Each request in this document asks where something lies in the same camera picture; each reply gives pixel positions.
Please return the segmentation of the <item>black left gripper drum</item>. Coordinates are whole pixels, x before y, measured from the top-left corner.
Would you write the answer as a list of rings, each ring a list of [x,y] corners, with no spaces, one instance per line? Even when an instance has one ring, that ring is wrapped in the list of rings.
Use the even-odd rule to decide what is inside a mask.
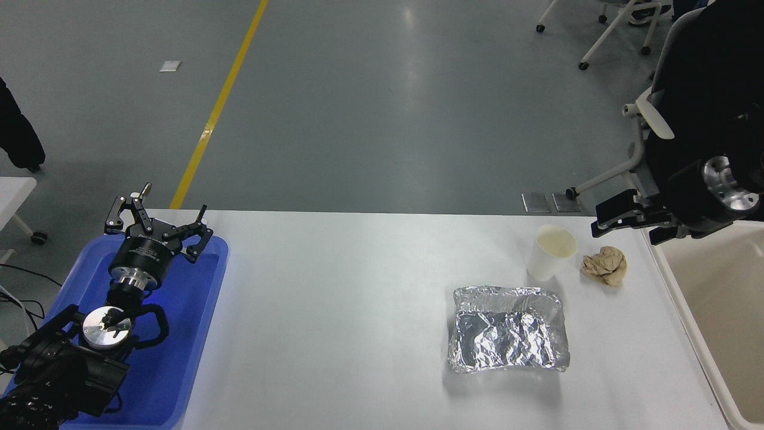
[[[113,280],[164,281],[178,250],[142,236],[125,238],[109,266]]]

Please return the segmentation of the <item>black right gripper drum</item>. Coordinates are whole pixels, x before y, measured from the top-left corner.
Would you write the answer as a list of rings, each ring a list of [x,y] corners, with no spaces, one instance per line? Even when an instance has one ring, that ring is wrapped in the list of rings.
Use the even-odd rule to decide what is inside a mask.
[[[692,161],[659,157],[652,176],[660,201],[681,223],[695,232],[713,232],[738,220],[707,187],[703,168],[709,158]]]

